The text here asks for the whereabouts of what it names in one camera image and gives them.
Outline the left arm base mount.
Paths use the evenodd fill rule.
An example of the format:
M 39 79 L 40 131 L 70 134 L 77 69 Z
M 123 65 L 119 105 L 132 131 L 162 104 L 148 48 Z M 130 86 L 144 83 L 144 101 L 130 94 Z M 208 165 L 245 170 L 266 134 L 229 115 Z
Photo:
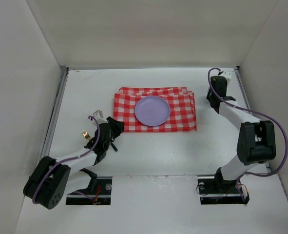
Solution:
M 66 205 L 110 205 L 113 178 L 99 177 L 96 173 L 81 169 L 78 176 L 83 176 L 85 181 L 89 177 L 89 184 L 83 189 L 76 189 L 66 196 Z

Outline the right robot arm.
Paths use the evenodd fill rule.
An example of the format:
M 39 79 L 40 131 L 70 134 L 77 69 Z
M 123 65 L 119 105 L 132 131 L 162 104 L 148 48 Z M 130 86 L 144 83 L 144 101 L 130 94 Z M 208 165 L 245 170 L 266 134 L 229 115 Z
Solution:
M 238 131 L 235 157 L 217 169 L 214 179 L 217 188 L 234 186 L 239 176 L 276 157 L 274 124 L 262 121 L 244 108 L 239 107 L 235 98 L 227 96 L 227 79 L 223 76 L 209 78 L 207 100 L 210 106 L 226 118 Z

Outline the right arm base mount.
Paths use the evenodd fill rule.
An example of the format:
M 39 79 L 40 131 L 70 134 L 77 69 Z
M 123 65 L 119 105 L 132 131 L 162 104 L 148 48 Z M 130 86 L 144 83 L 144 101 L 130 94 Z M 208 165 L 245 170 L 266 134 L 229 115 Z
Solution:
M 246 185 L 236 181 L 219 184 L 214 175 L 199 176 L 196 191 L 201 205 L 247 205 L 250 201 Z

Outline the purple plastic plate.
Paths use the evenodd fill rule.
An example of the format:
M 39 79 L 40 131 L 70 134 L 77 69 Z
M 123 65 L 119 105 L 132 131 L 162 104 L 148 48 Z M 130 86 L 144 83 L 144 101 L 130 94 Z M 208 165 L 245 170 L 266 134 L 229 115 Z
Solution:
M 134 108 L 137 120 L 146 126 L 159 126 L 164 124 L 171 114 L 168 102 L 158 96 L 143 97 Z

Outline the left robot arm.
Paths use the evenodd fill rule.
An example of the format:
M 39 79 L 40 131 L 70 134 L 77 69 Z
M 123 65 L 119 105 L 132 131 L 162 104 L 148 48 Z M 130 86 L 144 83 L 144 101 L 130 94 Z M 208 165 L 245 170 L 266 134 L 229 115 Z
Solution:
M 64 195 L 76 194 L 95 201 L 100 186 L 97 174 L 89 168 L 99 164 L 106 156 L 109 147 L 125 130 L 125 123 L 112 117 L 103 119 L 89 116 L 96 125 L 93 138 L 78 152 L 59 158 L 43 157 L 29 177 L 23 189 L 24 196 L 34 204 L 50 210 L 56 207 Z

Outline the red white checkered cloth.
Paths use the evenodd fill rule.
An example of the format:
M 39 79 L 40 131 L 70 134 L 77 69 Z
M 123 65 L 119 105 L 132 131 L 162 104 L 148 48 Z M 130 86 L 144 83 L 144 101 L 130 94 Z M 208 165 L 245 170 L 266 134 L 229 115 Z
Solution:
M 146 96 L 167 101 L 171 114 L 160 126 L 146 126 L 135 117 L 135 105 Z M 114 96 L 114 119 L 125 123 L 129 133 L 189 132 L 197 130 L 194 93 L 187 87 L 132 88 L 121 87 Z

